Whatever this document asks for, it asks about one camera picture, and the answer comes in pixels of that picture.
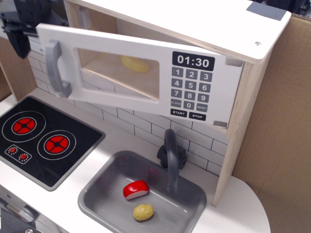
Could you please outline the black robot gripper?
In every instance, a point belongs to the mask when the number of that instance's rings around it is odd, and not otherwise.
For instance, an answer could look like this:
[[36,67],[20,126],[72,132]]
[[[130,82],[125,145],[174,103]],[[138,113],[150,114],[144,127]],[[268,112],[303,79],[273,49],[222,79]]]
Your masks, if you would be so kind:
[[14,10],[1,10],[2,29],[17,55],[24,59],[31,50],[28,36],[37,36],[40,23],[68,26],[66,17],[57,13],[60,0],[15,0]]

